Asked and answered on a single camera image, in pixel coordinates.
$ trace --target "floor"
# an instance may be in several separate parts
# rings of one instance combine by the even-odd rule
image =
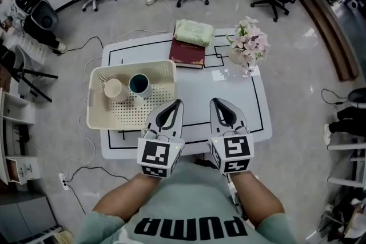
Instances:
[[[338,17],[340,27],[343,32],[346,33],[356,53],[357,60],[364,73],[364,77],[366,77],[366,35],[364,34],[366,29],[366,19],[358,10],[350,11],[344,2],[336,3],[332,8]]]
[[[256,144],[253,172],[282,201],[299,241],[305,242],[307,238],[307,242],[317,243],[317,235],[312,234],[324,205],[338,190],[338,186],[327,183],[327,177],[334,173],[341,157],[338,152],[329,152],[323,143],[323,123],[330,121],[333,107],[323,102],[320,92],[326,87],[344,96],[362,86],[363,78],[338,81],[327,48],[299,2],[288,6],[288,17],[280,13],[279,21],[274,23],[271,8],[251,8],[252,0],[210,0],[209,6],[202,0],[184,0],[179,9],[175,7],[177,0],[166,1],[176,19],[209,23],[216,28],[233,27],[246,15],[260,21],[259,26],[272,45],[260,70],[273,136]],[[130,30],[164,31],[172,22],[164,0],[151,7],[145,5],[145,0],[105,0],[98,4],[97,13],[91,7],[83,13],[82,4],[80,1],[59,13],[57,33],[69,49],[81,47],[95,35],[107,45]],[[151,34],[133,32],[121,40],[147,35]],[[83,136],[78,119],[88,88],[83,67],[101,55],[102,47],[94,39],[81,50],[48,56],[46,63],[59,79],[50,88],[53,103],[37,106],[36,124],[30,129],[32,140],[27,149],[39,158],[42,179],[35,183],[47,194],[58,223],[75,235],[81,227],[83,212],[74,194],[63,190],[55,164],[65,173],[69,159],[87,161],[93,155],[93,147]],[[100,64],[100,59],[88,64],[88,75]],[[103,159],[99,132],[87,128],[85,116],[84,110],[81,125],[97,148],[90,166],[103,166],[128,178],[135,175],[138,170],[134,160]],[[71,162],[70,174],[80,166],[79,162]],[[69,184],[89,212],[104,194],[124,182],[101,170],[83,169]]]

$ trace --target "gray cabinet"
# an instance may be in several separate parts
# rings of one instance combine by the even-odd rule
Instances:
[[[44,195],[0,195],[0,233],[8,242],[35,236],[56,225]]]

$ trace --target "cup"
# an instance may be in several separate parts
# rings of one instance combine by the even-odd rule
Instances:
[[[105,83],[104,93],[108,98],[114,99],[116,102],[121,103],[127,100],[129,90],[119,80],[112,78]]]
[[[129,87],[132,93],[142,98],[149,98],[153,93],[150,80],[145,74],[135,74],[129,81]]]

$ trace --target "dark red book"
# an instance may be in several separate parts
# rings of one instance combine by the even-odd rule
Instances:
[[[174,61],[177,67],[204,68],[205,47],[181,42],[173,38],[170,47],[169,59]]]

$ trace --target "green t-shirt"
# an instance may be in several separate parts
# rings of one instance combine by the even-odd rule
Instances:
[[[129,222],[94,211],[76,243],[296,243],[285,214],[272,215],[253,230],[230,198],[226,178],[217,170],[180,162]]]

